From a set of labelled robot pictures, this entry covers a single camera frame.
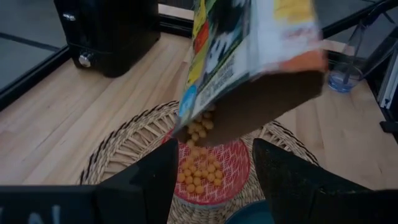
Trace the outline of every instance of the red bowl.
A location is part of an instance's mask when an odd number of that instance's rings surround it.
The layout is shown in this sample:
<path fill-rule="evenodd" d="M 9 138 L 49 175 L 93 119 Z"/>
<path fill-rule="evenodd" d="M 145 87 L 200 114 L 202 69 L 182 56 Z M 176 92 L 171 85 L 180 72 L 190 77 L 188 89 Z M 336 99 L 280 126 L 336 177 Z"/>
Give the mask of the red bowl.
<path fill-rule="evenodd" d="M 166 142 L 171 138 L 170 133 L 171 132 L 166 135 L 162 142 Z M 178 148 L 178 173 L 181 173 L 183 172 L 181 165 L 190 155 L 190 148 L 184 143 L 179 143 Z M 201 181 L 205 188 L 205 192 L 199 195 L 188 193 L 185 183 L 177 182 L 174 188 L 174 194 L 179 199 L 188 202 L 188 204 L 214 206 L 225 203 L 242 190 L 249 178 L 249 152 L 242 140 L 237 139 L 227 144 L 207 147 L 207 149 L 210 154 L 216 156 L 217 161 L 221 164 L 221 170 L 224 173 L 223 183 L 221 186 L 217 187 L 206 179 L 202 179 Z M 199 162 L 201 162 L 200 158 L 195 159 L 195 163 Z"/>

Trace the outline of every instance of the yellow label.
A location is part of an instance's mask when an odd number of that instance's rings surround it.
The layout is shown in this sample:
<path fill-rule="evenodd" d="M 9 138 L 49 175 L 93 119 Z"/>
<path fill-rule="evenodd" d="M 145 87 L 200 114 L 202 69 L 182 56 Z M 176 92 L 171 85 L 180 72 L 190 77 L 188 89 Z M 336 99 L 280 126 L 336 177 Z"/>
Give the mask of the yellow label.
<path fill-rule="evenodd" d="M 289 24 L 312 21 L 311 0 L 274 0 L 274 19 Z"/>
<path fill-rule="evenodd" d="M 188 80 L 186 88 L 191 86 L 200 76 L 205 65 L 206 53 L 208 48 L 208 41 L 201 48 L 201 50 L 196 54 L 192 60 L 192 64 L 188 74 Z"/>
<path fill-rule="evenodd" d="M 200 0 L 199 7 L 195 10 L 195 15 L 193 17 L 193 29 L 192 36 L 195 38 L 200 31 L 200 28 L 206 21 L 206 6 L 205 0 Z"/>

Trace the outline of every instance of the bowl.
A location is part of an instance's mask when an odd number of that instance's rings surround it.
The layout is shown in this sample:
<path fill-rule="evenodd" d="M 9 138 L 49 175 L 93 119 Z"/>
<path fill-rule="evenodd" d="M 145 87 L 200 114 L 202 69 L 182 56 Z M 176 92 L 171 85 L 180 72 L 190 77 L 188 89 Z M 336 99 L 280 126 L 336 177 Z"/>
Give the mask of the bowl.
<path fill-rule="evenodd" d="M 266 200 L 250 203 L 231 215 L 225 224 L 274 224 Z"/>
<path fill-rule="evenodd" d="M 169 132 L 163 139 L 166 142 L 171 138 Z M 237 139 L 227 144 L 215 147 L 206 147 L 209 154 L 213 154 L 221 164 L 224 173 L 221 186 L 214 186 L 213 183 L 202 179 L 202 186 L 205 188 L 203 194 L 188 193 L 185 183 L 177 182 L 174 195 L 182 203 L 196 208 L 217 208 L 223 206 L 242 189 L 249 178 L 250 158 L 249 152 L 242 140 Z M 181 166 L 190 155 L 191 149 L 184 143 L 178 144 L 178 173 L 183 172 Z M 195 164 L 206 162 L 206 159 L 196 158 Z"/>

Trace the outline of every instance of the cartoon image on box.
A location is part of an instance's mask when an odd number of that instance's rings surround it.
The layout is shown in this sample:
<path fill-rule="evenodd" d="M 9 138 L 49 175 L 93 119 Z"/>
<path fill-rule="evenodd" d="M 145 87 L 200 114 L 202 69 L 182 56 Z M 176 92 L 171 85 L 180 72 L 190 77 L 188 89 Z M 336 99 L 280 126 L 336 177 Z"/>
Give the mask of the cartoon image on box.
<path fill-rule="evenodd" d="M 200 89 L 243 40 L 244 15 L 250 0 L 217 0 L 208 14 L 209 48 Z"/>

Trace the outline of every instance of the woven placemat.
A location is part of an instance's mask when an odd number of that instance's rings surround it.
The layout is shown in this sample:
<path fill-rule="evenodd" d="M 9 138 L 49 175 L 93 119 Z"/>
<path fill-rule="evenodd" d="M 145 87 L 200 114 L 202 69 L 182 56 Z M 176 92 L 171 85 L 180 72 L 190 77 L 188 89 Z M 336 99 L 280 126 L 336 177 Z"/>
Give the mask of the woven placemat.
<path fill-rule="evenodd" d="M 124 123 L 117 131 L 113 131 L 91 155 L 78 184 L 98 184 L 150 153 L 161 144 L 165 134 L 174 127 L 177 113 L 178 102 L 171 101 L 144 111 Z M 265 124 L 241 137 L 248 147 L 249 155 L 251 155 L 254 138 L 263 138 L 319 166 L 316 157 L 293 133 L 277 121 Z M 241 207 L 263 198 L 251 159 L 251 173 L 248 181 L 242 191 L 224 207 L 211 210 L 192 208 L 173 199 L 168 223 L 224 223 Z"/>

